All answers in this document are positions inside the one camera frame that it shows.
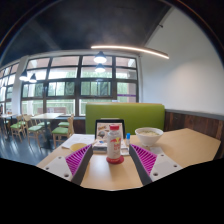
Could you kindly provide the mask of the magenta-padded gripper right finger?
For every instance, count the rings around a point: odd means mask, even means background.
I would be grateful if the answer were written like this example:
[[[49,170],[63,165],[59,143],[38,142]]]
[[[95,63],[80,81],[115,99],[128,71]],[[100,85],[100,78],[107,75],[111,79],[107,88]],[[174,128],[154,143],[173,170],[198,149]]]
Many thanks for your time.
[[[131,144],[129,154],[134,161],[143,186],[182,169],[177,162],[163,152],[161,147],[144,149]]]

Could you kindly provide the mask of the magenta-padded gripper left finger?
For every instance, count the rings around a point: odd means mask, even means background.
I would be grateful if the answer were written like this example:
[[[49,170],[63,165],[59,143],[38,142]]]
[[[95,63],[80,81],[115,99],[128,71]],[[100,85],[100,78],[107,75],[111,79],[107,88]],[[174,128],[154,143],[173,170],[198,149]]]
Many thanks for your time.
[[[92,145],[87,145],[66,157],[56,157],[44,167],[44,170],[80,185],[92,155]]]

